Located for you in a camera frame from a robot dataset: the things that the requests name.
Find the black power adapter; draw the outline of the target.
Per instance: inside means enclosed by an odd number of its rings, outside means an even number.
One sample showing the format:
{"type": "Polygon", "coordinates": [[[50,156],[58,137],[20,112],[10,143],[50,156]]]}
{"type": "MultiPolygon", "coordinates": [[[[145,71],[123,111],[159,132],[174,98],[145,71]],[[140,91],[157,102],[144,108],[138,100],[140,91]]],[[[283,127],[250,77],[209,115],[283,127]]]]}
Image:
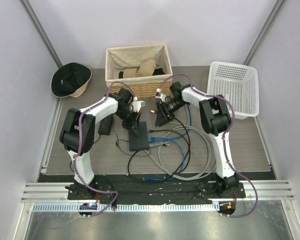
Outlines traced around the black power adapter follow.
{"type": "Polygon", "coordinates": [[[111,114],[100,121],[98,127],[98,134],[100,136],[109,136],[111,134],[112,125],[113,125],[113,115],[111,114]]]}

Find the white plastic perforated basket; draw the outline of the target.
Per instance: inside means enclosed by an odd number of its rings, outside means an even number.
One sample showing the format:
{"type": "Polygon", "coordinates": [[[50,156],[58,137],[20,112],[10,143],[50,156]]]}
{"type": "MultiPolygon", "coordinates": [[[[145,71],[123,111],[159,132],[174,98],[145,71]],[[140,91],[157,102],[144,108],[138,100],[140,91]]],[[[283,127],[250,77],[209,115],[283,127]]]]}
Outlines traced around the white plastic perforated basket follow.
{"type": "Polygon", "coordinates": [[[214,61],[209,67],[207,94],[228,100],[236,119],[254,118],[260,111],[258,71],[251,66],[214,61]]]}

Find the wicker basket with liner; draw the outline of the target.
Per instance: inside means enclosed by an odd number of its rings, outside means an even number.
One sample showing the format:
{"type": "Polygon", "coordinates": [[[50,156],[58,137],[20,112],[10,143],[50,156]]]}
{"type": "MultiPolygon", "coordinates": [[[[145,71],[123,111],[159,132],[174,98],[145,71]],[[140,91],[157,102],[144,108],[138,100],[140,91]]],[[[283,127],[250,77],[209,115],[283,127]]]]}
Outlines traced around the wicker basket with liner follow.
{"type": "Polygon", "coordinates": [[[173,70],[168,46],[148,44],[113,47],[105,52],[105,83],[115,93],[128,85],[138,98],[152,98],[157,89],[170,95],[173,70]]]}

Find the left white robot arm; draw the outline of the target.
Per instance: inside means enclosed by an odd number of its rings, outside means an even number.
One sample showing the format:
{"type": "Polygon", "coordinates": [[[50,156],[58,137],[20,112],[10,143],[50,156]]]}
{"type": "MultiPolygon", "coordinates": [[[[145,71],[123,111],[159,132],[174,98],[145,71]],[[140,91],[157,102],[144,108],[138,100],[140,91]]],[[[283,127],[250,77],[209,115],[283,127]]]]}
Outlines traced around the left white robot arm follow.
{"type": "Polygon", "coordinates": [[[110,115],[122,120],[122,127],[139,135],[141,108],[146,104],[128,89],[107,93],[98,102],[81,109],[68,110],[59,141],[67,150],[74,169],[74,180],[79,184],[79,194],[90,200],[98,191],[93,184],[95,174],[91,166],[90,150],[95,141],[96,124],[110,115]]]}

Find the black network switch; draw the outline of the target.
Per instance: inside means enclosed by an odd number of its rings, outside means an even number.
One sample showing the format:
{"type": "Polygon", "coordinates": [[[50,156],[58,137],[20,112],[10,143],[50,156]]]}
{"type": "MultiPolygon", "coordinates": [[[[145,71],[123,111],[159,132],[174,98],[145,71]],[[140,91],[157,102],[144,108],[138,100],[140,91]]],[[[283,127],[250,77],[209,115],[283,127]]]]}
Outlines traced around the black network switch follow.
{"type": "Polygon", "coordinates": [[[128,144],[129,144],[129,150],[131,152],[150,149],[148,128],[147,128],[146,121],[139,122],[138,134],[136,134],[133,129],[130,129],[128,131],[128,144]]]}

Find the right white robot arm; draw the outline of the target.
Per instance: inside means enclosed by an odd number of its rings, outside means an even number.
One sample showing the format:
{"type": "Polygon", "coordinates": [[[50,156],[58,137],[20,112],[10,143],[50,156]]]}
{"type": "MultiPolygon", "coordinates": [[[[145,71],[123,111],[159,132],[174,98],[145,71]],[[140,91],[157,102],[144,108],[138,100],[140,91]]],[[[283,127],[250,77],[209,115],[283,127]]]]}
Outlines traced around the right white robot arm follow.
{"type": "Polygon", "coordinates": [[[200,122],[206,134],[210,137],[216,160],[216,193],[223,198],[231,195],[239,186],[239,176],[229,166],[232,163],[231,155],[226,155],[225,150],[230,149],[229,133],[232,119],[226,102],[222,96],[208,95],[191,85],[182,86],[175,82],[170,86],[172,98],[158,88],[155,97],[156,103],[155,126],[162,127],[175,119],[175,112],[186,104],[194,105],[199,109],[200,122]]]}

